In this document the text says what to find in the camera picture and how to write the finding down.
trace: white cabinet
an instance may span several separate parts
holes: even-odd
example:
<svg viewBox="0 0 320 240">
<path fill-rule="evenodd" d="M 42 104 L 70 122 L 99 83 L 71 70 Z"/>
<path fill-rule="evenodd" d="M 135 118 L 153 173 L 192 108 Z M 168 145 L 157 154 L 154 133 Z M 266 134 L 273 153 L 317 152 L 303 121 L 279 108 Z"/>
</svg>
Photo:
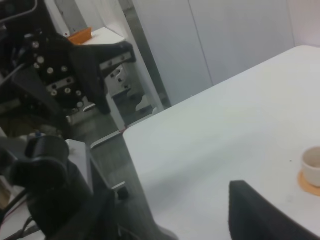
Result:
<svg viewBox="0 0 320 240">
<path fill-rule="evenodd" d="M 295 46 L 287 0 L 133 4 L 172 104 Z"/>
<path fill-rule="evenodd" d="M 295 46 L 286 0 L 190 0 L 190 5 L 214 85 Z"/>
</svg>

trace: small white cup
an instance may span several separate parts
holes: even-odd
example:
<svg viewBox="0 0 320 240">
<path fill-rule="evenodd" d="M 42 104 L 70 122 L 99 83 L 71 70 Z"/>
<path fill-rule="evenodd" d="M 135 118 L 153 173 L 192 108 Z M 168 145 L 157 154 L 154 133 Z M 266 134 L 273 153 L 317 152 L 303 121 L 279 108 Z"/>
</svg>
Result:
<svg viewBox="0 0 320 240">
<path fill-rule="evenodd" d="M 302 172 L 308 183 L 320 187 L 320 147 L 311 148 L 303 154 Z"/>
</svg>

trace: orange object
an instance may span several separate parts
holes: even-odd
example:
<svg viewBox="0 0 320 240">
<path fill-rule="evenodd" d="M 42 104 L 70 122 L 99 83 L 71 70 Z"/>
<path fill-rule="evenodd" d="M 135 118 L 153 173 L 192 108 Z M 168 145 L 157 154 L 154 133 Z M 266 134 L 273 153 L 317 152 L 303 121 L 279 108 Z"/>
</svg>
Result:
<svg viewBox="0 0 320 240">
<path fill-rule="evenodd" d="M 320 187 L 316 187 L 311 185 L 310 183 L 307 182 L 307 180 L 304 177 L 303 172 L 299 172 L 298 175 L 298 183 L 300 185 L 300 187 L 307 193 L 316 195 L 320 197 Z"/>
<path fill-rule="evenodd" d="M 92 39 L 91 35 L 92 27 L 87 27 L 81 31 L 76 32 L 75 34 L 68 37 L 69 41 L 76 45 L 84 44 L 85 42 Z"/>
</svg>

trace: white table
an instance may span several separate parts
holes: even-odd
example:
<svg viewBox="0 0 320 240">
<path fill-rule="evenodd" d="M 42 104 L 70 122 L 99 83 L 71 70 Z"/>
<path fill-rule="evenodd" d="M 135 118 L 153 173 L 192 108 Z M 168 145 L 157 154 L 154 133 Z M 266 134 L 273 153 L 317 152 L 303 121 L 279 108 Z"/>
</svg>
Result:
<svg viewBox="0 0 320 240">
<path fill-rule="evenodd" d="M 245 180 L 320 236 L 320 197 L 300 189 L 320 145 L 320 48 L 300 46 L 124 134 L 155 222 L 180 240 L 230 240 L 229 183 Z"/>
</svg>

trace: orange coaster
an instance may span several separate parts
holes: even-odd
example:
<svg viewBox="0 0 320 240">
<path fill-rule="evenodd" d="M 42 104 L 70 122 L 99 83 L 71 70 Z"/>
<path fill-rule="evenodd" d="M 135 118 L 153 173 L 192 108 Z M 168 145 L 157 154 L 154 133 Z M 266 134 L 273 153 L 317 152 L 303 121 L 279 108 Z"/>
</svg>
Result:
<svg viewBox="0 0 320 240">
<path fill-rule="evenodd" d="M 310 183 L 308 183 L 307 180 L 305 179 L 302 171 L 299 172 L 298 183 L 299 183 L 300 187 L 304 191 L 306 191 L 307 193 L 310 193 L 310 194 L 313 194 L 313 195 L 320 197 L 320 187 L 316 187 L 316 186 L 313 186 Z"/>
</svg>

